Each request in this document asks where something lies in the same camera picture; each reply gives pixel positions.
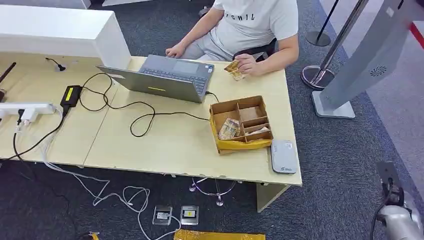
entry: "floor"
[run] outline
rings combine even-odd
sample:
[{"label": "floor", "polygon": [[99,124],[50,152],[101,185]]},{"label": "floor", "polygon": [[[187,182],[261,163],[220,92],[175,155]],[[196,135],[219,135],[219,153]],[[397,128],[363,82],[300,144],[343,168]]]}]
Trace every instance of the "floor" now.
[{"label": "floor", "polygon": [[[334,0],[320,0],[328,14]],[[354,8],[356,1],[340,1],[330,19],[337,33]],[[343,43],[350,57],[370,28],[383,0],[372,0]],[[410,34],[394,73],[366,92],[384,124],[393,144],[424,197],[424,48]]]},{"label": "floor", "polygon": [[[93,8],[115,11],[131,54],[146,56],[163,55],[165,48],[177,43],[198,20],[197,12],[207,2],[211,1],[153,0],[104,8],[94,5]],[[224,196],[225,205],[218,207],[214,198],[188,191],[192,181],[189,177],[66,168],[111,180],[105,194],[120,193],[128,185],[151,189],[149,205],[140,217],[151,238],[176,227],[175,222],[168,227],[151,224],[155,205],[173,206],[176,216],[181,205],[198,205],[199,225],[184,229],[262,233],[267,240],[365,239],[371,229],[372,215],[382,201],[376,170],[379,161],[395,163],[405,189],[415,198],[423,215],[423,199],[366,93],[351,101],[356,112],[354,120],[323,119],[315,115],[312,90],[302,83],[300,72],[307,65],[319,63],[329,50],[305,40],[306,32],[318,29],[326,15],[319,0],[300,0],[298,7],[301,53],[298,62],[286,69],[286,76],[303,187],[291,187],[258,214],[253,183],[238,184]],[[328,33],[335,38],[331,27]],[[347,59],[346,52],[340,49],[331,68],[337,71]],[[42,181],[69,199],[69,211],[79,234],[99,231],[103,240],[145,239],[137,215],[116,199],[92,206],[93,198],[72,176],[52,171],[42,164],[31,164],[31,167]],[[0,239],[74,239],[73,227],[65,214],[66,202],[54,197],[42,185],[21,177],[20,172],[29,174],[19,162],[6,162],[0,168]],[[97,191],[101,187],[92,181],[86,184]],[[206,184],[207,189],[213,190],[212,182]],[[220,184],[225,188],[229,182],[221,181]],[[140,197],[134,206],[139,206],[143,200]],[[377,224],[374,239],[385,239],[380,224]]]}]

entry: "gray laptop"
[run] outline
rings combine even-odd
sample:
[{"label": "gray laptop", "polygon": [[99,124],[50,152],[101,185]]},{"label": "gray laptop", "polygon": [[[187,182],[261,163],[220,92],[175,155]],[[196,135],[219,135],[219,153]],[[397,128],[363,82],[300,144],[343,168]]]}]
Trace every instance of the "gray laptop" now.
[{"label": "gray laptop", "polygon": [[214,65],[149,55],[136,71],[97,66],[125,88],[147,94],[202,103]]}]

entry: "laptop touchpad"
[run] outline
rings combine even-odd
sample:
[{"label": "laptop touchpad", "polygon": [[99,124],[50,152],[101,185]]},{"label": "laptop touchpad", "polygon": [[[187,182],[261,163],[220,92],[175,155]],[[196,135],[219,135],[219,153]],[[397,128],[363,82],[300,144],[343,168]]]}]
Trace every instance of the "laptop touchpad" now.
[{"label": "laptop touchpad", "polygon": [[185,62],[185,61],[177,61],[175,66],[173,67],[173,71],[185,73],[185,74],[195,74],[197,73],[199,68],[199,64]]}]

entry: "white power strip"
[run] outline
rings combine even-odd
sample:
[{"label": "white power strip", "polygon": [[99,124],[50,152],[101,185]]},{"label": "white power strip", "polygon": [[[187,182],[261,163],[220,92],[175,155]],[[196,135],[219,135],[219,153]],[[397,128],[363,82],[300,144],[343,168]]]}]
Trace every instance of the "white power strip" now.
[{"label": "white power strip", "polygon": [[23,112],[21,120],[24,123],[32,123],[38,114],[54,114],[55,107],[48,102],[3,102],[0,103],[0,119],[7,115],[18,115],[19,110]]}]

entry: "man's left hand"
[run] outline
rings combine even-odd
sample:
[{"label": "man's left hand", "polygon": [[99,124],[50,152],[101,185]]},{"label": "man's left hand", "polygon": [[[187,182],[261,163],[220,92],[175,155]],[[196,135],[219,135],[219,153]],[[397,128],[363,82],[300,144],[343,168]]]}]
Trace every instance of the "man's left hand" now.
[{"label": "man's left hand", "polygon": [[241,54],[235,57],[238,61],[238,70],[242,74],[249,74],[251,76],[263,75],[261,64],[256,62],[256,59],[249,54]]}]

